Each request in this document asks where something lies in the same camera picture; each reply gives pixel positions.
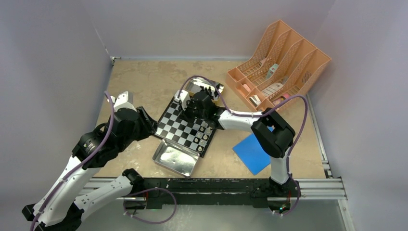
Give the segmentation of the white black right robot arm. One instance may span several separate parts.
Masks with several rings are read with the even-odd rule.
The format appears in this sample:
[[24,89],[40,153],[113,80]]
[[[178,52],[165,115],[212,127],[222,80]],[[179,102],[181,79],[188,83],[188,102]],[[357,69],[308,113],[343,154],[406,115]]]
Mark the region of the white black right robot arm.
[[270,189],[281,196],[289,189],[287,155],[293,145],[294,129],[272,108],[263,112],[240,112],[217,106],[211,96],[200,91],[193,96],[178,90],[174,96],[180,106],[180,117],[188,122],[204,121],[213,129],[251,132],[271,163]]

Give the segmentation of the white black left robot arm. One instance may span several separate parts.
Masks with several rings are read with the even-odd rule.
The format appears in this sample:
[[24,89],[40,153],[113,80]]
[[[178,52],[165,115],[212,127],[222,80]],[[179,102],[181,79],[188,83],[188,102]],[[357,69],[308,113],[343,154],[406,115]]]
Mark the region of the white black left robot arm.
[[92,213],[111,201],[145,190],[144,178],[133,168],[90,193],[79,193],[88,181],[115,159],[132,142],[157,131],[157,122],[143,107],[121,107],[111,111],[107,123],[81,136],[72,156],[52,188],[36,204],[26,205],[22,213],[32,231],[75,231]]

